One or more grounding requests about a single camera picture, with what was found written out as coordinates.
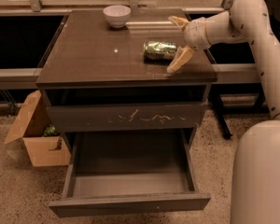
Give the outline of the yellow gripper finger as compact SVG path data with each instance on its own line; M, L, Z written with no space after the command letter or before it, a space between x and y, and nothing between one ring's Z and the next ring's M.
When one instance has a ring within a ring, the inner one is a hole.
M184 31L189 25L189 21L187 19L177 16L170 16L168 20L182 31Z
M174 59L170 62L169 66L167 67L167 72L169 74L175 73L192 58L193 54L194 49L192 49L191 47L178 47Z

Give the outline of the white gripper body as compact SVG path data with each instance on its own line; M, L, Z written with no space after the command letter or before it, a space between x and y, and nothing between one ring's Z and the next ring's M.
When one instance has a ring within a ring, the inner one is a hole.
M207 37L207 18L192 20L184 30L186 44L194 50L209 49L211 44Z

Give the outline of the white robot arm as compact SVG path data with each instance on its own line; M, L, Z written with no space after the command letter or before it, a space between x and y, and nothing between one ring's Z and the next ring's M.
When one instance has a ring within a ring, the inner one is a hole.
M169 21L183 31L167 68L179 70L193 53L218 43L247 42L271 118L252 126L238 142L231 184L230 224L280 224L280 42L264 0L235 0L231 9L209 18Z

